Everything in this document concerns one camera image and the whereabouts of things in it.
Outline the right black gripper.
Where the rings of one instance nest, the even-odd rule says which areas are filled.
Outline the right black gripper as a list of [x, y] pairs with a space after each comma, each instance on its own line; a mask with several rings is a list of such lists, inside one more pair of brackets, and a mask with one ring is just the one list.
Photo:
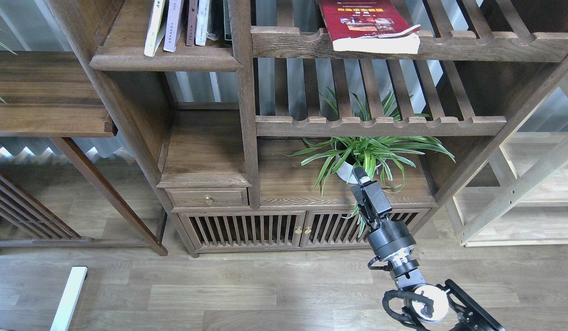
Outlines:
[[410, 261], [416, 241], [403, 221], [391, 220], [392, 207], [379, 183], [370, 182], [363, 167], [355, 167], [352, 176], [357, 185], [351, 191], [369, 228], [367, 239], [374, 255], [381, 261]]

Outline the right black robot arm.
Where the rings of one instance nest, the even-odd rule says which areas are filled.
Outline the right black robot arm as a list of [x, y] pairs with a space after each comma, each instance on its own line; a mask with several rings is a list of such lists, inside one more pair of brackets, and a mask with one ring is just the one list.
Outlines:
[[440, 322], [451, 308], [459, 321], [455, 331], [502, 331], [503, 326], [454, 281], [446, 280], [444, 285], [425, 281], [411, 257], [416, 242], [404, 222], [389, 218], [392, 207], [379, 183], [363, 167], [352, 172], [358, 184], [351, 190], [370, 230], [367, 239], [375, 255], [368, 268], [389, 272], [396, 284], [381, 300], [385, 312], [405, 327], [423, 331], [425, 323]]

